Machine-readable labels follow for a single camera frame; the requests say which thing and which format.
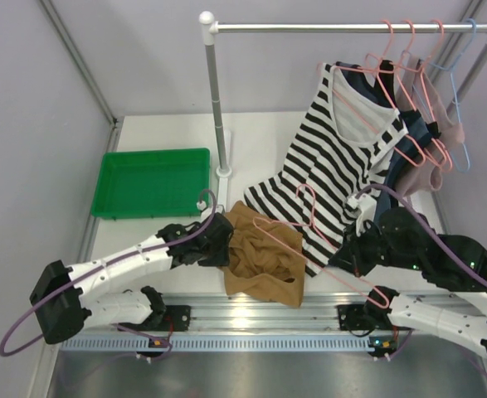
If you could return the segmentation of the tan tank top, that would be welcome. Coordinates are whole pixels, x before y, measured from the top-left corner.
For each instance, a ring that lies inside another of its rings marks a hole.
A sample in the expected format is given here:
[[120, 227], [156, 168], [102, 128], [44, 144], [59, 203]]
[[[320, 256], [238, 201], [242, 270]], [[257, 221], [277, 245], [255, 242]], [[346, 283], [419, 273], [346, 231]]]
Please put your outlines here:
[[234, 227], [230, 264], [221, 267], [226, 294], [243, 293], [298, 308], [304, 297], [302, 235], [236, 202], [225, 217]]

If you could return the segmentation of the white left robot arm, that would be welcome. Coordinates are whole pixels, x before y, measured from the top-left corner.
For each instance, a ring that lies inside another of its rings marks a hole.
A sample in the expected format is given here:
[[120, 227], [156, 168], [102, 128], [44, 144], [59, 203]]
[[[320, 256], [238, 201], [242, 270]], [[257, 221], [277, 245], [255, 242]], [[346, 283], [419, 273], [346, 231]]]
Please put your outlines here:
[[131, 283], [182, 265], [227, 266], [233, 232], [231, 222], [216, 212], [187, 226], [169, 224], [147, 240], [98, 260], [48, 264], [30, 295], [45, 342], [62, 343], [107, 325], [156, 330], [168, 317], [162, 295], [151, 286], [132, 290]]

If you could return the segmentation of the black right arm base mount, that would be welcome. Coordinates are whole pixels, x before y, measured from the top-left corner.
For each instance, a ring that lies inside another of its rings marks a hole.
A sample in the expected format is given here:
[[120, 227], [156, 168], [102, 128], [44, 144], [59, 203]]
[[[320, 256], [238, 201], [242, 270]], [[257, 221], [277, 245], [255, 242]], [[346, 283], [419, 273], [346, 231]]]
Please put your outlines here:
[[348, 332], [373, 332], [391, 330], [389, 308], [379, 308], [371, 303], [351, 303], [337, 307], [339, 328]]

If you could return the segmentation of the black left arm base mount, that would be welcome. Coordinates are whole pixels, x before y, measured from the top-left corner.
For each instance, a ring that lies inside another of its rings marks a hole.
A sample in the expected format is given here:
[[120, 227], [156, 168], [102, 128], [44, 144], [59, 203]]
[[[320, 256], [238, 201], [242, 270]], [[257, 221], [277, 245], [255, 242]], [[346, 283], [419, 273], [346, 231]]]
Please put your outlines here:
[[168, 305], [164, 312], [153, 312], [140, 324], [121, 323], [120, 326], [138, 332], [186, 332], [191, 320], [191, 309], [188, 305]]

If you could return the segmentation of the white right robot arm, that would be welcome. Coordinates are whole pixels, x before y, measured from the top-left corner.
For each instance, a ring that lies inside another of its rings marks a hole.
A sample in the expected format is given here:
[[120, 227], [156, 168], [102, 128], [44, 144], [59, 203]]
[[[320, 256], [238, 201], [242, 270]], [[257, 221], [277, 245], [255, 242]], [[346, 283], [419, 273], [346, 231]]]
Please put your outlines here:
[[403, 207], [368, 221], [361, 233], [346, 228], [329, 265], [361, 277], [375, 267], [415, 271], [430, 285], [464, 299], [479, 311], [471, 316], [423, 303], [377, 286], [364, 304], [373, 328], [408, 328], [464, 347], [487, 360], [487, 249], [465, 235], [438, 235], [426, 218]]

